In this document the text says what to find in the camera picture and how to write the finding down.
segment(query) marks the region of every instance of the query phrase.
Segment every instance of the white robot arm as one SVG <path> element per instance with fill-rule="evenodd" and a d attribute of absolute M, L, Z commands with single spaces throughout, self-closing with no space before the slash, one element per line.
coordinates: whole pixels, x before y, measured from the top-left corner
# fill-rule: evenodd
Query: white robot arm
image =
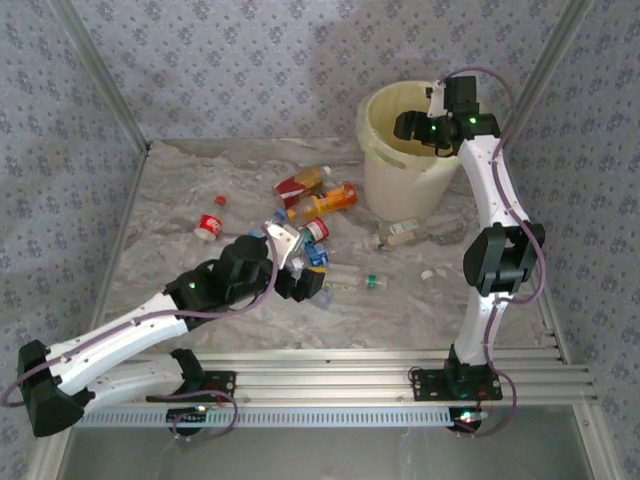
<path fill-rule="evenodd" d="M 447 78 L 425 95 L 429 112 L 404 112 L 394 134 L 433 147 L 436 155 L 457 155 L 471 181 L 478 206 L 480 235 L 464 256 L 470 286 L 463 327 L 442 371 L 411 372 L 416 400 L 480 400 L 481 392 L 502 398 L 489 358 L 504 311 L 529 280 L 544 228 L 529 223 L 514 192 L 502 155 L 500 129 L 492 114 L 480 113 L 476 79 Z"/>
<path fill-rule="evenodd" d="M 257 307 L 268 288 L 302 301 L 320 288 L 313 272 L 299 280 L 283 270 L 302 241 L 288 225 L 266 224 L 266 238 L 241 236 L 211 260 L 180 275 L 149 301 L 77 338 L 45 347 L 34 340 L 18 352 L 18 379 L 2 395 L 2 405 L 24 404 L 37 437 L 73 425 L 86 411 L 124 400 L 202 390 L 207 380 L 190 350 L 175 350 L 156 362 L 120 365 L 137 353 L 208 321 Z M 245 299 L 247 307 L 230 311 Z M 24 402 L 8 400 L 19 388 Z"/>

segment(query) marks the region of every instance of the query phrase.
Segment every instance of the floral wallpaper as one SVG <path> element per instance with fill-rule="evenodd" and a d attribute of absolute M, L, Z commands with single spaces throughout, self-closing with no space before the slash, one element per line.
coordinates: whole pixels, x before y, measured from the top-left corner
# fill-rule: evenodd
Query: floral wallpaper
<path fill-rule="evenodd" d="M 629 478 L 640 478 L 639 51 L 638 2 L 596 2 L 509 156 Z"/>
<path fill-rule="evenodd" d="M 16 349 L 87 327 L 140 152 L 44 0 L 0 2 L 0 389 Z M 0 479 L 28 468 L 23 409 L 0 410 Z"/>
<path fill-rule="evenodd" d="M 74 0 L 150 138 L 351 136 L 383 85 L 455 67 L 520 90 L 565 0 Z M 495 82 L 481 94 L 504 118 Z"/>

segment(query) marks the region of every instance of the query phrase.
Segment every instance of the plastic bucket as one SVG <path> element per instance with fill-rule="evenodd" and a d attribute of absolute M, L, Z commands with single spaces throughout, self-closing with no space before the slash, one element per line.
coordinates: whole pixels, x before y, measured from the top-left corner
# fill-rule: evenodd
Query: plastic bucket
<path fill-rule="evenodd" d="M 456 169 L 457 157 L 440 158 L 417 140 L 393 135 L 403 112 L 426 112 L 431 82 L 398 82 L 358 106 L 356 134 L 364 151 L 364 193 L 369 208 L 388 221 L 423 219 L 436 207 Z"/>

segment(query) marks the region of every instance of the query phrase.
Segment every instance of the label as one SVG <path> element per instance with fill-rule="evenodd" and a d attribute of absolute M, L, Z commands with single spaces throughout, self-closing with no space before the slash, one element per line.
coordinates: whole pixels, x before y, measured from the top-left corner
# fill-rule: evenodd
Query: label
<path fill-rule="evenodd" d="M 316 169 L 312 168 L 287 178 L 273 187 L 273 191 L 280 198 L 284 208 L 291 208 L 304 197 L 311 195 L 311 192 L 321 185 L 322 177 Z"/>
<path fill-rule="evenodd" d="M 323 245 L 307 245 L 304 251 L 309 257 L 309 263 L 314 267 L 322 267 L 329 263 L 329 253 Z"/>
<path fill-rule="evenodd" d="M 415 220 L 407 220 L 406 222 L 394 223 L 389 227 L 389 231 L 391 235 L 399 235 L 415 228 L 418 228 L 418 222 Z"/>
<path fill-rule="evenodd" d="M 341 187 L 327 192 L 324 198 L 314 197 L 317 215 L 333 212 L 341 208 L 355 205 L 358 201 L 358 194 L 355 187 L 350 183 L 345 183 Z"/>
<path fill-rule="evenodd" d="M 313 243 L 322 242 L 329 236 L 329 228 L 320 218 L 311 220 L 303 228 L 309 231 Z"/>
<path fill-rule="evenodd" d="M 200 217 L 200 222 L 196 227 L 196 230 L 198 229 L 209 232 L 213 236 L 217 237 L 220 235 L 220 231 L 222 230 L 222 222 L 213 215 L 202 215 L 202 217 Z"/>
<path fill-rule="evenodd" d="M 375 290 L 377 285 L 378 285 L 378 282 L 376 282 L 376 276 L 369 275 L 367 277 L 367 290 Z"/>

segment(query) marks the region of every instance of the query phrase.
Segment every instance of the plastic bottle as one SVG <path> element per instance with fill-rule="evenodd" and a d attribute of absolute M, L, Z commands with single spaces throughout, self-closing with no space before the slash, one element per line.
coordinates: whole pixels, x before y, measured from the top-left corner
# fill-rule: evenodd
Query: plastic bottle
<path fill-rule="evenodd" d="M 327 224 L 324 223 L 320 217 L 314 218 L 309 223 L 305 223 L 298 230 L 300 230 L 302 234 L 303 245 L 324 242 L 329 238 L 329 227 L 327 227 Z"/>
<path fill-rule="evenodd" d="M 400 245 L 412 245 L 435 235 L 433 227 L 420 225 L 416 220 L 407 220 L 384 226 L 378 233 L 363 239 L 367 250 L 393 250 Z"/>
<path fill-rule="evenodd" d="M 387 282 L 386 275 L 366 274 L 360 267 L 331 263 L 326 267 L 324 285 L 334 290 L 384 291 Z"/>
<path fill-rule="evenodd" d="M 331 175 L 328 166 L 309 168 L 303 172 L 287 178 L 273 187 L 273 195 L 276 202 L 282 208 L 291 208 L 300 200 L 308 197 L 322 186 L 322 183 Z"/>
<path fill-rule="evenodd" d="M 222 231 L 221 213 L 226 204 L 227 199 L 220 195 L 216 197 L 213 208 L 200 217 L 200 221 L 193 230 L 189 244 L 180 257 L 179 266 L 181 270 L 195 268 L 209 259 L 211 256 L 211 244 L 215 242 Z"/>
<path fill-rule="evenodd" d="M 329 310 L 329 307 L 333 303 L 333 288 L 323 287 L 318 293 L 307 300 L 311 305 L 320 310 Z"/>
<path fill-rule="evenodd" d="M 289 220 L 312 220 L 326 213 L 355 205 L 358 194 L 351 183 L 345 183 L 325 195 L 311 195 L 287 210 Z"/>
<path fill-rule="evenodd" d="M 266 218 L 262 222 L 259 222 L 259 223 L 251 225 L 251 229 L 249 230 L 249 232 L 247 234 L 248 235 L 253 235 L 254 237 L 262 238 L 262 237 L 264 237 L 264 232 L 262 231 L 262 225 L 264 225 L 266 222 L 273 222 L 273 223 L 281 224 L 286 219 L 287 219 L 286 211 L 284 209 L 282 209 L 282 208 L 279 208 L 278 210 L 276 210 L 273 213 L 273 215 L 269 216 L 268 218 Z"/>
<path fill-rule="evenodd" d="M 303 251 L 290 262 L 294 272 L 309 267 L 321 267 L 329 263 L 329 253 L 321 243 L 306 245 Z"/>

